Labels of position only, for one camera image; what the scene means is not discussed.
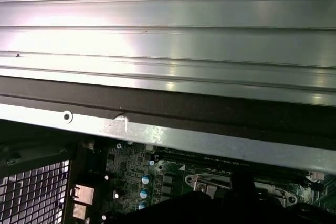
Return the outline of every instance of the metal mesh grille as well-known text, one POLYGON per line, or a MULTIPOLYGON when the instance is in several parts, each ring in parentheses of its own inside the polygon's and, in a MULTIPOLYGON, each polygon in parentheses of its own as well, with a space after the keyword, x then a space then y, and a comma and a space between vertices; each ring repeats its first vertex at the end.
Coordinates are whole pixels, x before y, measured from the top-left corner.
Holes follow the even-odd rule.
POLYGON ((62 222, 69 161, 0 178, 0 224, 62 222))

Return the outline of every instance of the blue capacitor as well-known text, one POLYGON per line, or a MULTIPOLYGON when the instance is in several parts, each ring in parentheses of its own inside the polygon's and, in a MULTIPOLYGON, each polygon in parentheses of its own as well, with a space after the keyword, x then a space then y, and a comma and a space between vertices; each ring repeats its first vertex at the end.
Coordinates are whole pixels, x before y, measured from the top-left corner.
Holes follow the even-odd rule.
POLYGON ((151 175, 150 175, 150 174, 143 175, 143 177, 142 177, 142 179, 141 179, 141 182, 142 182, 144 185, 149 184, 150 181, 151 181, 151 175))
POLYGON ((140 198, 146 199, 150 194, 150 191, 148 188, 143 188, 140 192, 140 198))
POLYGON ((146 207, 148 207, 148 202, 144 200, 139 204, 138 209, 141 210, 146 207))

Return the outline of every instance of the black ram slot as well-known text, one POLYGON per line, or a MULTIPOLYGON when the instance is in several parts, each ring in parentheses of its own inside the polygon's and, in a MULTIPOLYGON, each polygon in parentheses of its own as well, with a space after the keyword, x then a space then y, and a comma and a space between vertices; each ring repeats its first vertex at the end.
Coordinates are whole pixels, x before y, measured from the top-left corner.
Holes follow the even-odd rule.
POLYGON ((267 180, 277 184, 295 183, 304 187, 311 187, 316 191, 323 191, 321 184, 313 183, 306 178, 309 174, 308 172, 298 169, 244 162, 230 158, 201 155, 167 148, 160 148, 156 155, 158 159, 191 164, 216 169, 218 171, 241 172, 247 170, 253 174, 255 180, 267 180))

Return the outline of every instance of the metal panel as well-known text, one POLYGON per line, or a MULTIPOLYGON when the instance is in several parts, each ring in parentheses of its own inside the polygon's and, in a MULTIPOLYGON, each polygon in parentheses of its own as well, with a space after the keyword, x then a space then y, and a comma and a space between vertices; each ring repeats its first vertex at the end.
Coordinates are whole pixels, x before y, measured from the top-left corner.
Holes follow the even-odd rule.
POLYGON ((69 161, 0 178, 3 224, 62 223, 69 161))
POLYGON ((336 105, 336 0, 0 0, 3 76, 336 105))
POLYGON ((0 118, 47 127, 118 138, 270 165, 336 174, 336 152, 318 148, 269 143, 246 138, 172 129, 116 119, 73 114, 65 120, 63 112, 0 104, 0 118))

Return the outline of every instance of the motherboard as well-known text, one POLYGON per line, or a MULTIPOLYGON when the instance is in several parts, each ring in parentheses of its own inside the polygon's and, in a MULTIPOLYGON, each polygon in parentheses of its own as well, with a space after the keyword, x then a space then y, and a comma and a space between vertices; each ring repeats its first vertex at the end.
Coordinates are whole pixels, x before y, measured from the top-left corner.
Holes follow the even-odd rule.
POLYGON ((100 142, 89 151, 87 171, 103 181, 90 223, 125 214, 200 190, 214 197, 229 189, 230 175, 248 170, 260 196, 272 195, 284 207, 307 202, 336 210, 336 177, 254 164, 124 141, 100 142))

